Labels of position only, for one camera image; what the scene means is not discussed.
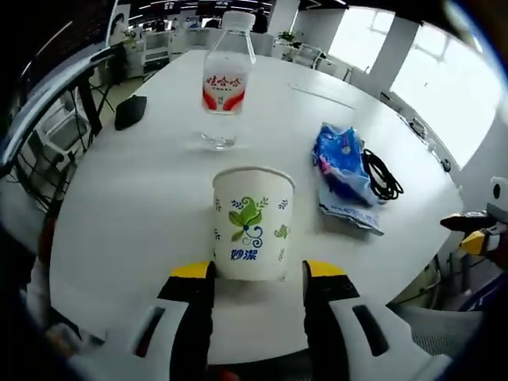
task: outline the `plastic bag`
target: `plastic bag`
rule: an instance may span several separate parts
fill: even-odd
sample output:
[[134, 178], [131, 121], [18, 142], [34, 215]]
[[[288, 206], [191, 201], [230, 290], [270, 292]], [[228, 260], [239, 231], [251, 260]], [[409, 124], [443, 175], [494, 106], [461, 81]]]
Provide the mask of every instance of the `plastic bag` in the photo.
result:
[[379, 200], [364, 170], [362, 149], [353, 127], [341, 130], [323, 123], [313, 149], [314, 165], [319, 166], [326, 183], [339, 197], [372, 206]]
[[375, 206], [364, 206], [356, 202], [346, 202], [330, 191], [323, 179], [319, 184], [319, 209], [330, 216], [351, 222], [378, 236], [384, 233], [379, 227], [379, 216]]

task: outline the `water bottle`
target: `water bottle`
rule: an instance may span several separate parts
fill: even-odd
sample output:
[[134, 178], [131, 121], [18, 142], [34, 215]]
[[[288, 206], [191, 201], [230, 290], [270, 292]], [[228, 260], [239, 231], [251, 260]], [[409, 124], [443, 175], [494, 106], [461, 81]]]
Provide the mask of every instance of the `water bottle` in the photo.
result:
[[235, 116], [242, 111], [248, 75], [256, 62], [250, 38], [255, 20], [250, 13], [225, 12], [223, 34], [205, 57], [202, 106], [210, 117], [202, 136], [219, 151], [232, 147], [240, 131]]

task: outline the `round table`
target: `round table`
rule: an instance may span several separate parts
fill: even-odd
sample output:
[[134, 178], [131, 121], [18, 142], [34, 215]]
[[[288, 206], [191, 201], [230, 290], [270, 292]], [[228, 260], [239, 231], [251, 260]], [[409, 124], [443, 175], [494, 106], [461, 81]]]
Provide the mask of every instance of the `round table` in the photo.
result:
[[[214, 121], [200, 103], [204, 55], [188, 52], [146, 82], [136, 92], [148, 97], [143, 119], [121, 132], [105, 128], [83, 157], [56, 225], [52, 304], [105, 338], [136, 304], [156, 298], [172, 268], [211, 259], [214, 176], [228, 167], [273, 167], [297, 187], [288, 276], [216, 281], [209, 362], [283, 356], [307, 346], [302, 260], [339, 265], [360, 294], [389, 302], [437, 253], [448, 237], [439, 220], [462, 202], [393, 110], [330, 75], [273, 58], [257, 59], [235, 117], [243, 128], [236, 146], [208, 150], [199, 136], [200, 125]], [[404, 187], [379, 213], [384, 237], [318, 210], [310, 152], [323, 121], [354, 126]]]

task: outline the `white paper cup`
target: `white paper cup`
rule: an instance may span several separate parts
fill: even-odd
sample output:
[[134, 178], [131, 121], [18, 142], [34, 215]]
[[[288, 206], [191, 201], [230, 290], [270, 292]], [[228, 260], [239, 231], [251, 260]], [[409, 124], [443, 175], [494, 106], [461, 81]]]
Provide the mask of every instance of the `white paper cup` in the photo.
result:
[[221, 278], [283, 279], [291, 236], [294, 181], [264, 167], [214, 179], [214, 260]]

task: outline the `bottle cap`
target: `bottle cap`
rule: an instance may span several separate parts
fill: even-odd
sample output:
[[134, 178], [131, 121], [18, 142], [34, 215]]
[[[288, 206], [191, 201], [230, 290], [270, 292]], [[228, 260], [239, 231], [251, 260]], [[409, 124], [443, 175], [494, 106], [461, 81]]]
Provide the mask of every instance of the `bottle cap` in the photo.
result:
[[247, 29], [251, 30], [256, 21], [256, 16], [252, 13], [239, 12], [237, 10], [230, 10], [224, 13], [222, 17], [223, 29]]

